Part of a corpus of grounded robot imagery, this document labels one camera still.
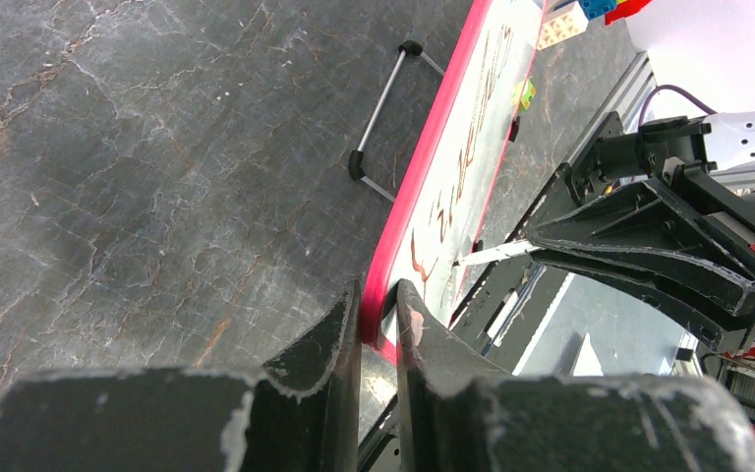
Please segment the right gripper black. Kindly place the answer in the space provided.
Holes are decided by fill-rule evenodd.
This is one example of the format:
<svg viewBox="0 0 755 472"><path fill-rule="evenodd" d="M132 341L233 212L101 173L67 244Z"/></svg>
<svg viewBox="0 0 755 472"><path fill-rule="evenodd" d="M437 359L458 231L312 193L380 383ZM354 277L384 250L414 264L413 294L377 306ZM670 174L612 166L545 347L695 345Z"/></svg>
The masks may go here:
<svg viewBox="0 0 755 472"><path fill-rule="evenodd" d="M755 164L718 171L671 157L664 182L528 227L540 247L531 258L644 302L714 351L737 351L755 340Z"/></svg>

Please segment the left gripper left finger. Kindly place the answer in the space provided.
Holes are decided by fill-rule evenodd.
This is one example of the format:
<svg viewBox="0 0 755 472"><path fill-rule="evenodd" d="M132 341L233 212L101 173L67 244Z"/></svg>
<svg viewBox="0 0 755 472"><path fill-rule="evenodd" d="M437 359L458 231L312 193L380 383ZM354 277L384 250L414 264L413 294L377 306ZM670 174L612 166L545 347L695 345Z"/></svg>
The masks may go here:
<svg viewBox="0 0 755 472"><path fill-rule="evenodd" d="M40 372L0 401L0 471L352 471L361 289L262 364Z"/></svg>

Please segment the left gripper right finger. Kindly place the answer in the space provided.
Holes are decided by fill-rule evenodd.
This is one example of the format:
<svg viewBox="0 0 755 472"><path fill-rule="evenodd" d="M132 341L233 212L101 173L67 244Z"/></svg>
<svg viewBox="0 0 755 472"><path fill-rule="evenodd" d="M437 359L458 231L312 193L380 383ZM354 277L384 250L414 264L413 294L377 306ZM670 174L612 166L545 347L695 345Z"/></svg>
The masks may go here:
<svg viewBox="0 0 755 472"><path fill-rule="evenodd" d="M706 378L516 377L396 287L405 471L755 471L755 432Z"/></svg>

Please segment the white whiteboard marker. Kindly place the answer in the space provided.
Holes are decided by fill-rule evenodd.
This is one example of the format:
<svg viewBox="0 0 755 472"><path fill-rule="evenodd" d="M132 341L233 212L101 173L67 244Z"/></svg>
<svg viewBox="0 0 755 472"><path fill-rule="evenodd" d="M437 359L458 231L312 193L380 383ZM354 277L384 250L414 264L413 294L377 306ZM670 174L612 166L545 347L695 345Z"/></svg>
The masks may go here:
<svg viewBox="0 0 755 472"><path fill-rule="evenodd" d="M540 247L533 245L527 239L502 243L457 259L454 266L478 266L511 259L521 255L539 251Z"/></svg>

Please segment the whiteboard with pink frame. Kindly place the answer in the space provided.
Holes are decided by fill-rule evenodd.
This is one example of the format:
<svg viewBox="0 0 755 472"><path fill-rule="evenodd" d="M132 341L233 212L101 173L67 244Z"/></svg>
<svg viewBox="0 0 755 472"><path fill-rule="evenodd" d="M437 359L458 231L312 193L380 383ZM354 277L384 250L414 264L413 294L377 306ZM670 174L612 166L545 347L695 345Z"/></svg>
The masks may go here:
<svg viewBox="0 0 755 472"><path fill-rule="evenodd" d="M411 281L449 325L494 181L515 137L547 4L475 1L380 235L363 287L362 341L396 361L395 288Z"/></svg>

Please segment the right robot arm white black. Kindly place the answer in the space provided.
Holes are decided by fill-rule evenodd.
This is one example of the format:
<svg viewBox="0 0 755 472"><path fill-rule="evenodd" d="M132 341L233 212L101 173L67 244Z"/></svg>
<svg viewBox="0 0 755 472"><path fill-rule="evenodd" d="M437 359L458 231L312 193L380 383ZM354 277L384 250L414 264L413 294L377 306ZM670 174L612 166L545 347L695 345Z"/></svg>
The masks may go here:
<svg viewBox="0 0 755 472"><path fill-rule="evenodd" d="M755 341L755 192L713 178L755 118L656 120L594 140L565 171L567 213L525 229L534 261L667 315L714 351Z"/></svg>

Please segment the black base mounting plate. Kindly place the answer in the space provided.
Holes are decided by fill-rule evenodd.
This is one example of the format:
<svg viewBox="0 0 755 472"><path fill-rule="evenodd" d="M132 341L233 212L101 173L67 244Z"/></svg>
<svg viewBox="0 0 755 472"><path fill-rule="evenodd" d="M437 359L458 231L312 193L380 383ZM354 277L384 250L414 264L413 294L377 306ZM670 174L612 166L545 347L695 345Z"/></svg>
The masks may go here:
<svg viewBox="0 0 755 472"><path fill-rule="evenodd" d="M623 124L616 111L602 112L589 123L570 157L551 174L506 238L516 240L530 224L537 224L575 209L565 178L583 148L598 138L621 134ZM512 371L528 358L532 339L538 338L549 305L565 292L571 274L527 256L488 264L452 314L450 330L484 358Z"/></svg>

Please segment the green owl toy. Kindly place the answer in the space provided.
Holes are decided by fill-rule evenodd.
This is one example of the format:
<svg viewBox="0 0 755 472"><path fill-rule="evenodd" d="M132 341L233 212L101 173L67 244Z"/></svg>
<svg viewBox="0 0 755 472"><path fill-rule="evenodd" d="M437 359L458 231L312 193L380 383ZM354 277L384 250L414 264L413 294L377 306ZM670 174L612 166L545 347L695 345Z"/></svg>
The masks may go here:
<svg viewBox="0 0 755 472"><path fill-rule="evenodd" d="M512 104L518 105L521 110L527 110L536 95L537 89L531 77L520 81L513 89Z"/></svg>

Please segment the colourful toy brick stack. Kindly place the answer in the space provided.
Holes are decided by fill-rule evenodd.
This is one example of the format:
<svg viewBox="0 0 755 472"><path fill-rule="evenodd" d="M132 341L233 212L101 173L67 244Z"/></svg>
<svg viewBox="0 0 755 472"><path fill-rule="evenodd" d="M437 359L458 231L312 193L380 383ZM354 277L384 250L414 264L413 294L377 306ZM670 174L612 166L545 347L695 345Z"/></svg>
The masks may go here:
<svg viewBox="0 0 755 472"><path fill-rule="evenodd" d="M650 3L650 0L562 1L544 14L537 49L549 48L585 32L591 23L602 21L609 26L634 16Z"/></svg>

